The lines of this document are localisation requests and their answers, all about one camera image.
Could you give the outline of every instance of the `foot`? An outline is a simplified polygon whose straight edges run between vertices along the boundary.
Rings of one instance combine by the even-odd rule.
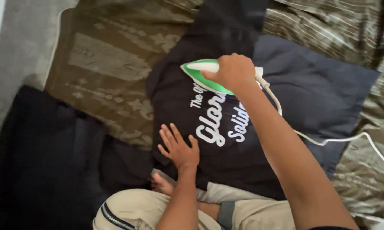
[[[156,192],[165,194],[167,196],[172,196],[172,193],[174,192],[174,186],[171,185],[171,183],[165,180],[158,173],[154,173],[152,175],[151,186],[152,186],[152,191],[156,191]]]

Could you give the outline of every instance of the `hand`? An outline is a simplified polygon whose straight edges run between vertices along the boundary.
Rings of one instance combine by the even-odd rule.
[[[171,123],[170,126],[174,133],[173,135],[168,127],[164,124],[161,125],[162,129],[159,130],[159,134],[161,135],[166,148],[169,150],[169,153],[161,144],[158,145],[159,150],[164,156],[174,162],[178,170],[181,167],[196,168],[199,164],[198,140],[195,139],[192,135],[189,135],[189,140],[192,144],[192,148],[190,148],[183,140],[182,135],[179,133],[174,123]]]
[[[233,53],[221,56],[217,62],[219,64],[217,73],[206,70],[200,73],[206,79],[219,83],[233,93],[245,90],[248,85],[256,84],[256,70],[250,58]]]

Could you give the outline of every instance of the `beige pants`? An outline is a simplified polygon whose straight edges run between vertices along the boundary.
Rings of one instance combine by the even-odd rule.
[[[151,230],[159,222],[170,197],[149,190],[120,191],[104,203],[93,221],[95,230]],[[287,201],[223,202],[218,222],[199,211],[200,230],[293,230]]]

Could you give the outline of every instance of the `brown patterned blanket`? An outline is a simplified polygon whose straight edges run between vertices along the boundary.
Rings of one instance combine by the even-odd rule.
[[[145,78],[192,23],[202,0],[87,0],[62,13],[45,90],[103,121],[110,133],[152,144]],[[264,25],[275,34],[382,74],[364,102],[355,134],[384,154],[384,1],[270,1]],[[350,142],[333,184],[362,226],[384,217],[384,162],[367,139]]]

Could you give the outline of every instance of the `white electrical cord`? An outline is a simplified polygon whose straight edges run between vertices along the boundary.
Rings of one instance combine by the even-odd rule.
[[[266,92],[270,95],[270,97],[273,99],[273,101],[276,103],[276,106],[277,106],[277,111],[279,112],[279,114],[281,115],[282,114],[282,111],[281,111],[281,105],[280,105],[280,102],[279,100],[277,100],[276,96],[271,92],[269,86],[270,86],[270,83],[268,83],[266,80],[264,80],[262,77],[260,77],[259,75],[256,75],[256,80],[261,84],[261,86],[263,86],[264,89],[266,89]],[[352,141],[352,140],[355,140],[355,139],[358,139],[362,136],[366,136],[368,138],[368,141],[370,142],[371,146],[373,147],[373,149],[375,150],[375,152],[379,155],[379,157],[384,161],[384,156],[381,154],[381,152],[378,150],[378,148],[375,146],[374,142],[372,141],[371,137],[369,136],[368,133],[366,132],[363,132],[363,133],[360,133],[356,136],[353,136],[353,137],[349,137],[349,138],[344,138],[344,139],[326,139],[324,140],[323,142],[317,142],[311,138],[309,138],[308,136],[306,136],[305,134],[302,134],[301,132],[299,131],[296,131],[294,130],[295,133],[297,133],[298,135],[306,138],[309,142],[313,143],[313,144],[317,144],[317,145],[320,145],[320,146],[324,146],[326,145],[327,143],[329,142],[347,142],[347,141]]]

